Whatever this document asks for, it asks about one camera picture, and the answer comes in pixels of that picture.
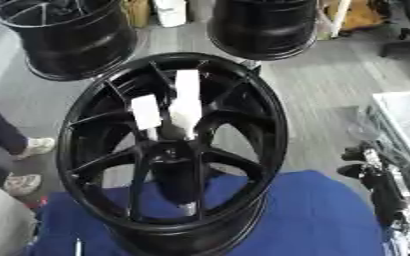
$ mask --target black alloy wheel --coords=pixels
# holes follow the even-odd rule
[[[29,70],[47,80],[101,75],[137,42],[121,0],[0,0],[0,23],[20,37]]]
[[[176,71],[183,69],[198,69],[201,77],[203,117],[195,127],[196,139],[190,141],[171,132],[167,110],[176,97]],[[156,96],[163,119],[158,141],[137,129],[129,108],[131,99],[147,94]],[[225,124],[244,136],[257,161],[212,145]],[[116,150],[129,134],[133,145]],[[64,121],[57,163],[67,191],[134,255],[215,256],[231,250],[256,226],[287,142],[281,104],[254,72],[217,56],[168,53],[132,61],[97,79]],[[209,184],[225,176],[214,163],[242,170],[247,181],[231,198],[211,207],[205,200],[213,188]],[[117,204],[107,197],[101,179],[107,168],[125,164],[134,166],[133,185],[125,190],[126,203]],[[149,173],[166,200],[192,202],[194,214],[142,214],[140,194]]]

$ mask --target gray floor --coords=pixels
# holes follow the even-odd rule
[[[171,51],[197,51],[231,58],[206,37],[205,25],[152,27],[140,31],[135,58]],[[410,90],[410,54],[377,56],[381,43],[391,40],[391,28],[359,33],[351,38],[318,42],[308,52],[263,65],[262,77],[284,104],[290,125],[290,146],[284,171],[319,170],[365,196],[355,181],[336,174],[339,155],[356,140],[347,128],[357,106],[372,93]],[[56,83],[33,76],[24,65],[16,36],[0,26],[0,111],[30,136],[57,136],[73,101],[89,81]],[[0,165],[18,174],[43,173],[41,194],[60,190],[54,156],[12,164],[0,150]]]

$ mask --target table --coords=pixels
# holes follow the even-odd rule
[[[240,178],[216,178],[207,197],[222,197],[222,192],[234,184],[232,179]],[[108,190],[108,197],[117,202],[123,200],[122,194],[128,194],[128,189]],[[161,207],[162,202],[145,194],[141,201],[151,202],[149,208],[158,209],[158,213],[168,211],[167,206]],[[78,237],[84,242],[84,256],[129,255],[111,240],[100,221],[66,193],[49,197],[41,220],[39,239],[26,256],[74,255]],[[382,231],[357,194],[317,171],[302,171],[277,176],[264,216],[253,233],[227,256],[381,256],[381,243]]]

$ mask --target rim lip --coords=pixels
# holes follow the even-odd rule
[[[112,6],[115,5],[116,3],[121,2],[121,0],[110,0],[109,3],[107,3],[106,5],[102,6],[101,8],[96,9],[95,11],[88,13],[87,15],[72,19],[72,20],[68,20],[68,21],[63,21],[63,22],[59,22],[59,23],[55,23],[55,24],[49,24],[49,25],[44,25],[44,26],[34,26],[34,25],[17,25],[14,24],[12,22],[7,21],[6,19],[2,18],[0,15],[0,23],[3,25],[6,25],[8,27],[11,28],[36,28],[36,29],[45,29],[45,28],[53,28],[53,27],[57,27],[57,26],[63,26],[63,25],[70,25],[70,23],[75,23],[77,21],[81,21],[83,19],[89,19],[93,16],[99,16],[98,18],[92,20],[92,21],[88,21],[86,25],[90,24],[90,23],[94,23],[99,19],[102,19],[104,16],[107,16],[109,14],[109,12],[113,11]]]
[[[126,221],[123,223],[123,218],[118,218],[110,215],[103,214],[94,204],[91,204],[89,200],[87,200],[83,196],[83,192],[79,189],[68,177],[67,170],[71,169],[69,167],[68,160],[71,160],[70,150],[69,147],[72,143],[72,132],[68,128],[68,125],[72,119],[78,116],[78,114],[83,110],[86,103],[90,102],[90,99],[93,95],[98,93],[102,90],[102,84],[105,80],[109,78],[117,77],[123,72],[128,72],[131,70],[136,70],[141,68],[143,65],[147,65],[149,61],[156,61],[157,59],[165,59],[165,60],[173,60],[173,59],[208,59],[211,61],[217,61],[222,64],[226,69],[233,71],[236,74],[244,74],[247,76],[250,83],[256,84],[257,87],[255,89],[266,99],[269,105],[273,108],[273,113],[276,113],[274,121],[276,127],[276,133],[283,134],[284,140],[278,140],[275,142],[275,152],[278,152],[279,155],[273,157],[272,163],[270,163],[271,168],[275,168],[273,171],[273,175],[271,177],[266,178],[264,182],[260,183],[257,187],[255,187],[252,191],[250,191],[250,196],[254,197],[248,205],[241,205],[239,202],[236,203],[234,206],[230,207],[229,209],[223,210],[211,216],[206,216],[201,221],[193,221],[190,223],[182,223],[182,224],[149,224],[149,223],[138,223]],[[214,55],[208,55],[203,53],[192,53],[192,52],[183,52],[183,53],[165,53],[159,55],[152,55],[142,59],[138,59],[122,65],[121,67],[110,71],[109,73],[105,74],[98,80],[96,80],[93,84],[91,84],[82,95],[76,100],[73,106],[68,111],[68,114],[62,124],[62,128],[60,131],[59,139],[58,139],[58,150],[57,150],[57,167],[60,179],[64,187],[70,193],[72,197],[80,204],[85,206],[85,208],[94,216],[98,217],[99,219],[103,220],[107,224],[111,226],[116,226],[120,228],[128,228],[132,230],[142,231],[142,232],[154,232],[154,233],[178,233],[178,232],[186,232],[191,229],[205,227],[210,224],[221,223],[221,221],[229,220],[233,216],[237,216],[238,212],[241,212],[245,209],[250,208],[254,203],[256,203],[260,197],[262,197],[266,190],[268,189],[270,183],[275,178],[275,174],[279,171],[282,163],[284,162],[284,157],[287,151],[287,144],[288,144],[288,128],[287,128],[287,120],[285,112],[279,102],[278,98],[276,97],[273,90],[262,80],[260,77],[255,75],[251,70],[248,68],[239,65],[235,62],[232,62],[228,59],[224,59]]]
[[[226,243],[223,243],[215,248],[205,250],[199,253],[195,253],[190,256],[225,256],[226,253],[229,251],[233,250],[237,246],[239,246],[247,237],[248,235],[251,234],[251,232],[256,228],[256,225],[259,223],[261,220],[261,217],[263,214],[266,212],[267,207],[268,207],[268,198],[267,196],[263,196],[260,198],[257,202],[257,205],[253,205],[253,213],[250,216],[248,222],[246,223],[245,227],[239,232],[236,233],[236,236],[232,237],[231,240],[227,241]],[[124,241],[124,237],[120,236],[119,231],[114,230],[113,228],[108,227],[109,232],[112,234],[112,238],[118,237],[117,243],[120,245],[122,241]],[[158,256],[155,254],[150,254],[147,253],[140,248],[138,248],[138,245],[132,243],[132,241],[126,241],[126,244],[124,247],[127,250],[129,250],[131,253],[135,255],[140,255],[140,256]]]
[[[44,72],[39,71],[35,66],[32,65],[29,58],[26,58],[25,64],[28,67],[29,71],[31,71],[31,73],[33,73],[34,75],[40,78],[50,80],[50,81],[69,82],[69,81],[79,81],[82,79],[89,79],[89,78],[92,78],[92,77],[95,77],[95,76],[98,76],[104,73],[108,73],[109,70],[114,70],[116,68],[119,68],[120,65],[129,61],[129,59],[131,59],[135,55],[135,47],[138,43],[137,34],[135,33],[134,30],[130,30],[130,33],[133,34],[132,36],[135,37],[136,40],[132,41],[129,44],[129,47],[128,47],[129,55],[128,56],[120,55],[116,57],[115,59],[109,61],[106,65],[99,66],[98,68],[94,70],[64,76],[64,75],[44,73]]]

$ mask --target metal equipment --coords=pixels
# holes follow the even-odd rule
[[[387,231],[389,255],[410,256],[410,190],[400,168],[368,143],[347,148],[342,159],[363,162],[338,172],[359,179],[371,192],[377,219]]]

